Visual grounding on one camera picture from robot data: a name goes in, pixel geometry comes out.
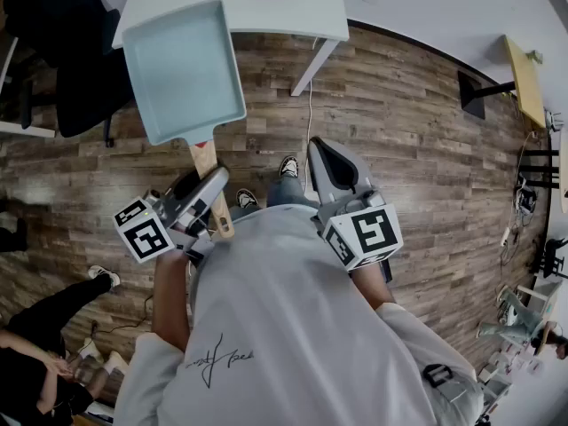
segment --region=chair seat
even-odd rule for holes
[[[73,59],[57,72],[57,118],[64,138],[103,122],[134,99],[124,51]]]

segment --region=shirt sleeve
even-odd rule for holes
[[[184,361],[184,353],[155,333],[136,341],[134,357],[116,400],[114,423],[121,426],[154,426],[163,392]]]
[[[450,344],[421,320],[394,303],[385,303],[376,313],[405,344],[421,371],[428,365],[442,364],[476,381],[473,366]]]

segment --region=pan handle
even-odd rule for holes
[[[200,178],[204,178],[217,166],[217,154],[215,152],[215,142],[208,140],[203,144],[189,146],[192,154],[195,168]],[[234,236],[233,221],[229,214],[229,207],[223,191],[211,205],[211,213],[215,219],[215,224],[219,234],[223,238],[231,238]]]

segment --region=light blue pan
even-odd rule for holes
[[[247,110],[221,0],[171,12],[124,31],[124,53],[153,145],[213,139]]]

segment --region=signature graphic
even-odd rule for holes
[[[231,364],[234,363],[235,361],[243,361],[245,359],[253,359],[255,357],[252,351],[250,351],[248,355],[245,353],[239,354],[237,353],[239,349],[235,349],[234,351],[230,351],[225,355],[221,355],[220,357],[218,357],[217,349],[219,348],[219,345],[221,345],[222,342],[223,342],[223,333],[221,333],[221,338],[219,339],[219,342],[217,343],[215,349],[213,350],[213,355],[209,355],[211,351],[207,351],[207,355],[205,356],[204,359],[197,359],[193,363],[189,363],[188,365],[185,366],[185,369],[187,369],[191,366],[202,367],[203,365],[205,365],[205,367],[201,371],[201,378],[203,379],[205,385],[209,389],[211,388],[213,367],[216,365],[216,363],[218,363],[222,359],[226,359],[227,368],[230,368]]]

